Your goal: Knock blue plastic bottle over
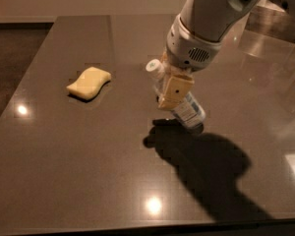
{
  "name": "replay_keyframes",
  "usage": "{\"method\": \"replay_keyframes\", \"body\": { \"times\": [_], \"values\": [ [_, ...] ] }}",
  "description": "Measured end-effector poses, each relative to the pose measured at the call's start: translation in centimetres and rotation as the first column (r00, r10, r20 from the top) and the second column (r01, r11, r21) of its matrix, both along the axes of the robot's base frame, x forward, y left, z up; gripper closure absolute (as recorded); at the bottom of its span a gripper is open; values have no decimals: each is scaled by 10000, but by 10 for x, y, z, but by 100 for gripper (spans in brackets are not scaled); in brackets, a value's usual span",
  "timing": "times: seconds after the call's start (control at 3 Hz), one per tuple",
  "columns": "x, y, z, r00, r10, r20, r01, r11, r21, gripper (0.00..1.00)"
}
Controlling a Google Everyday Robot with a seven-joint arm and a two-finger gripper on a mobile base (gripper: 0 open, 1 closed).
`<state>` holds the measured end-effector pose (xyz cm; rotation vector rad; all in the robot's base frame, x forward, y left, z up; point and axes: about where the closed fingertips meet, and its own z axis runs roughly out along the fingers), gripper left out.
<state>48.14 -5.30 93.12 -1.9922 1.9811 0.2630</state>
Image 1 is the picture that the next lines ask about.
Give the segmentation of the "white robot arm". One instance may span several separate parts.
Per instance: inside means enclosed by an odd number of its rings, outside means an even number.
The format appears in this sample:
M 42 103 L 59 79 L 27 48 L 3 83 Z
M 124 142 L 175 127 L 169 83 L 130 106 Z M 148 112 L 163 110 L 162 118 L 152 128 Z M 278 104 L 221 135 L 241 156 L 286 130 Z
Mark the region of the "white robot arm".
M 207 67 L 223 38 L 260 0 L 186 0 L 166 39 L 162 56 L 168 76 L 158 107 L 172 110 L 190 91 L 191 74 Z M 269 0 L 295 19 L 295 0 Z

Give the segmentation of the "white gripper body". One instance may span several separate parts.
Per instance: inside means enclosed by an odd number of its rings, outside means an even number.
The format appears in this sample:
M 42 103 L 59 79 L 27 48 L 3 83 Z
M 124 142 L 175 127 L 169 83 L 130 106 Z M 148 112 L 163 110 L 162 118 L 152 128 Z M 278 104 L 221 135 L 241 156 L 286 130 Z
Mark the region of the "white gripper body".
M 177 16 L 166 38 L 168 62 L 193 72 L 207 67 L 221 48 L 220 42 L 211 42 L 193 35 Z

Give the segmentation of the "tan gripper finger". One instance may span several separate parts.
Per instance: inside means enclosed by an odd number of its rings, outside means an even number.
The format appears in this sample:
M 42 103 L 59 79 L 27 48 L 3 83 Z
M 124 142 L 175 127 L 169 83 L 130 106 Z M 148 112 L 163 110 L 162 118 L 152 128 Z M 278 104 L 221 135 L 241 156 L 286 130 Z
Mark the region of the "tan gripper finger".
M 195 81 L 187 75 L 164 74 L 158 79 L 158 108 L 172 110 L 177 107 L 193 87 Z

